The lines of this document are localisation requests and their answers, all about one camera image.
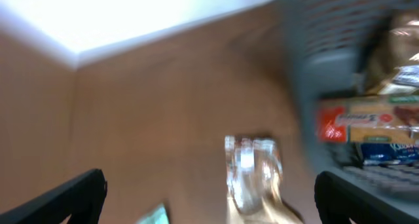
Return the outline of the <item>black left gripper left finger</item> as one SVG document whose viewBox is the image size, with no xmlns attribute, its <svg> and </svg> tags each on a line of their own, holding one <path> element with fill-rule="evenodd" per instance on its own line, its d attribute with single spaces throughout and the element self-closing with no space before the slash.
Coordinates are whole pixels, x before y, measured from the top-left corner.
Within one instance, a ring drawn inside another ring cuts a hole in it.
<svg viewBox="0 0 419 224">
<path fill-rule="evenodd" d="M 107 196 L 100 169 L 91 169 L 1 214 L 2 223 L 98 223 Z"/>
</svg>

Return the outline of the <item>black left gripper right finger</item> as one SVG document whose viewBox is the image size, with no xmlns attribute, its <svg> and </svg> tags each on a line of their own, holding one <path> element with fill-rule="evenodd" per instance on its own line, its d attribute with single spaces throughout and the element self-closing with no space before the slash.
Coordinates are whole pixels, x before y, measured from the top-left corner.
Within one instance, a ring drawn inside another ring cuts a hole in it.
<svg viewBox="0 0 419 224">
<path fill-rule="evenodd" d="M 392 208 L 331 172 L 317 175 L 314 199 L 323 224 L 418 224 L 418 218 Z"/>
</svg>

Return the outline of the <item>blue tissue pack box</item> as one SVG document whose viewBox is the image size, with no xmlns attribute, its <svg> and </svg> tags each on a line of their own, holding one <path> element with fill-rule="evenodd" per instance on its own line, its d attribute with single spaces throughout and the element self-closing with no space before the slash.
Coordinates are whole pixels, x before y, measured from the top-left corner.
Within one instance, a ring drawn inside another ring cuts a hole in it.
<svg viewBox="0 0 419 224">
<path fill-rule="evenodd" d="M 405 165 L 418 162 L 418 145 L 402 143 L 356 143 L 364 166 Z"/>
</svg>

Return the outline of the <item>white packet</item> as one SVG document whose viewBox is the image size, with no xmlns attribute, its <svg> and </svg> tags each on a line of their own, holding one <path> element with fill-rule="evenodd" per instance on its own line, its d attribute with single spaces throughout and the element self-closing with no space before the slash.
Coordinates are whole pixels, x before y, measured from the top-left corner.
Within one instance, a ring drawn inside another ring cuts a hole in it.
<svg viewBox="0 0 419 224">
<path fill-rule="evenodd" d="M 170 216 L 167 205 L 160 203 L 152 210 L 142 215 L 136 224 L 170 224 Z"/>
</svg>

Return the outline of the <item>spaghetti pasta packet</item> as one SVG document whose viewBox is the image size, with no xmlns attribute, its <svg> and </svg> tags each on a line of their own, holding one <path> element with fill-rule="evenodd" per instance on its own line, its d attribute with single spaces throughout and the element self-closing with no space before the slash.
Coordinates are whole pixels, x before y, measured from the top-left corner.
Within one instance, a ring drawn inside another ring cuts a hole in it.
<svg viewBox="0 0 419 224">
<path fill-rule="evenodd" d="M 323 100 L 317 135 L 322 141 L 334 143 L 418 143 L 418 96 Z"/>
</svg>

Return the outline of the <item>brown white snack bag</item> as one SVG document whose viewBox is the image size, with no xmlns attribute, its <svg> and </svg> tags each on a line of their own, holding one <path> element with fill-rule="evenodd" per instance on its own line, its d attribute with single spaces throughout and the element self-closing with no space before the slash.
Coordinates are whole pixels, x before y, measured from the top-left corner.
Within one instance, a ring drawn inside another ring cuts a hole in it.
<svg viewBox="0 0 419 224">
<path fill-rule="evenodd" d="M 283 168 L 276 141 L 260 136 L 226 136 L 228 224 L 303 223 L 280 194 Z"/>
</svg>

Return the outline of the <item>gold foil coffee bag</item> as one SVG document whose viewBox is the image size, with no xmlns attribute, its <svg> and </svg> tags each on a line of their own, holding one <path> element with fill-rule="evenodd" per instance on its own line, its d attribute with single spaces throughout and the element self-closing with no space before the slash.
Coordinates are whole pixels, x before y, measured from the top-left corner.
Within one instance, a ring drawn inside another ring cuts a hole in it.
<svg viewBox="0 0 419 224">
<path fill-rule="evenodd" d="M 367 62 L 362 94 L 418 93 L 418 10 L 397 12 Z"/>
</svg>

